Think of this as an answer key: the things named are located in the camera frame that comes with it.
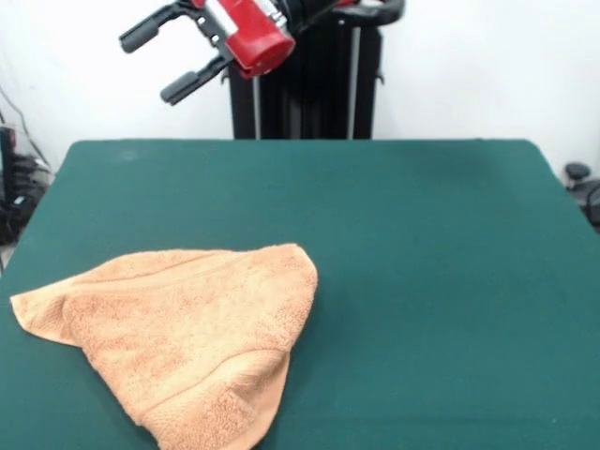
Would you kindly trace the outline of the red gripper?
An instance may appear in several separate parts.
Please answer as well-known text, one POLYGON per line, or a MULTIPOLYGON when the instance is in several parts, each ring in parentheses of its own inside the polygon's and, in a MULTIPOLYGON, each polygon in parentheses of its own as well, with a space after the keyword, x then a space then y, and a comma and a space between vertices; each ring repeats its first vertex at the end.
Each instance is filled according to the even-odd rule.
MULTIPOLYGON (((158 35, 159 28, 188 15, 193 6, 207 13, 224 32, 225 47, 245 78, 254 78, 280 66, 292 53, 295 40, 288 20, 276 1, 174 1, 154 11, 119 37, 122 50, 133 53, 158 35)), ((199 71, 190 71, 160 92, 171 106, 212 81, 231 59, 217 56, 199 71)))

